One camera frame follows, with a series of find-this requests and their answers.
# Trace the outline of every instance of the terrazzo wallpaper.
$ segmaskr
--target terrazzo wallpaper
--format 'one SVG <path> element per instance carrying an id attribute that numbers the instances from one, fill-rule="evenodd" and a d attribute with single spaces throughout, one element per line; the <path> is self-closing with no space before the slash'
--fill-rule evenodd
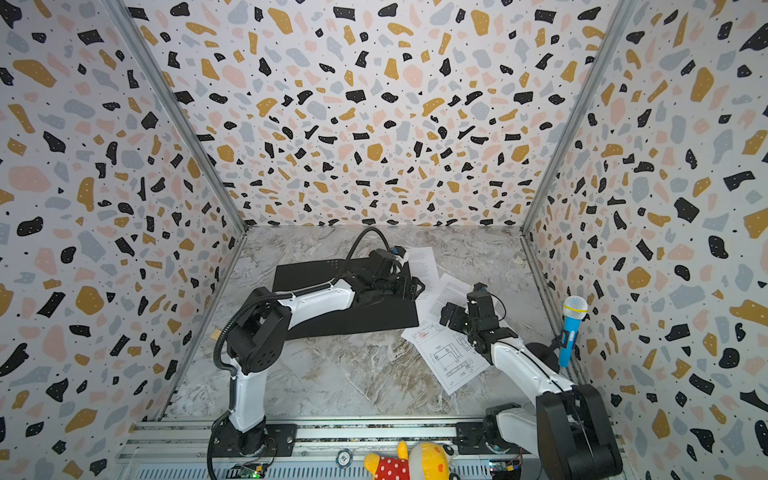
<path id="1" fill-rule="evenodd" d="M 235 230 L 101 3 L 0 15 L 0 478 L 107 478 Z"/>
<path id="2" fill-rule="evenodd" d="M 130 0 L 256 224 L 521 222 L 615 0 Z"/>
<path id="3" fill-rule="evenodd" d="M 639 2 L 530 232 L 639 478 L 768 478 L 766 21 Z"/>

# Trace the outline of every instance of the microphone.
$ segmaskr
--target microphone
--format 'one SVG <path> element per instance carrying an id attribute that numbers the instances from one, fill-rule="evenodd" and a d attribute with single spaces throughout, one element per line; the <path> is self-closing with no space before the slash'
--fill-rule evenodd
<path id="1" fill-rule="evenodd" d="M 574 343 L 576 341 L 576 333 L 578 332 L 578 327 L 581 325 L 581 320 L 589 311 L 588 308 L 587 300 L 584 300 L 580 296 L 569 296 L 563 303 L 565 325 L 563 326 L 563 333 L 560 341 L 560 358 L 558 360 L 558 365 L 561 368 L 568 367 L 568 363 L 571 361 L 571 354 L 573 353 Z"/>

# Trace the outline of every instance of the gray marble surface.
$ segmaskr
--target gray marble surface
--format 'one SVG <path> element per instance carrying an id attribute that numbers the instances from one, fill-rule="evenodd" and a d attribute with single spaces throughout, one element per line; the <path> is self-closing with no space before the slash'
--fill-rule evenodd
<path id="1" fill-rule="evenodd" d="M 380 227 L 390 245 L 432 247 L 440 273 L 483 282 L 509 312 L 526 342 L 549 343 L 552 332 L 518 229 Z M 361 227 L 255 227 L 223 291 L 203 341 L 166 410 L 166 417 L 211 417 L 227 407 L 227 374 L 211 359 L 216 328 L 224 326 L 251 290 L 272 286 L 284 263 L 343 258 Z M 356 257 L 381 240 L 369 233 Z M 268 415 L 477 415 L 489 406 L 526 403 L 520 389 L 491 366 L 446 395 L 402 330 L 326 336 L 286 342 L 266 383 Z"/>

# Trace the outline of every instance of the yellow plush toy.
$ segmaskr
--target yellow plush toy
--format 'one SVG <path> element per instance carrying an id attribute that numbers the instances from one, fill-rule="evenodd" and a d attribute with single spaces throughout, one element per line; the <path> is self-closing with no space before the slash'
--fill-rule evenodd
<path id="1" fill-rule="evenodd" d="M 409 458 L 405 442 L 397 445 L 398 458 L 382 457 L 375 453 L 366 456 L 365 467 L 373 480 L 460 480 L 448 470 L 455 456 L 450 445 L 431 442 L 418 443 Z"/>

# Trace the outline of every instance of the metal frame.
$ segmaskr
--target metal frame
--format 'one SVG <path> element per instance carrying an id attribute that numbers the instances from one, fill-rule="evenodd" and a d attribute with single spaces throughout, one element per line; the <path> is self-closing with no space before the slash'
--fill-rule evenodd
<path id="1" fill-rule="evenodd" d="M 139 64 L 142 73 L 144 73 L 152 90 L 154 90 L 154 93 L 157 95 L 157 99 L 165 108 L 168 116 L 170 116 L 173 125 L 178 129 L 181 139 L 187 144 L 190 150 L 192 150 L 192 155 L 197 159 L 197 165 L 200 166 L 200 169 L 205 173 L 208 185 L 221 202 L 221 207 L 230 217 L 230 223 L 235 226 L 237 233 L 242 237 L 247 230 L 247 225 L 240 216 L 240 212 L 232 201 L 229 192 L 224 188 L 224 184 L 219 178 L 216 169 L 208 161 L 208 153 L 203 148 L 200 140 L 197 139 L 197 135 L 192 130 L 179 103 L 176 101 L 176 96 L 165 82 L 162 70 L 154 60 L 154 56 L 149 51 L 149 47 L 144 43 L 144 39 L 141 37 L 136 24 L 128 14 L 127 7 L 123 3 L 123 0 L 102 0 L 101 3 L 107 9 L 107 14 L 110 16 L 115 28 L 117 28 L 118 32 L 120 32 L 120 35 L 125 40 L 131 55 Z"/>

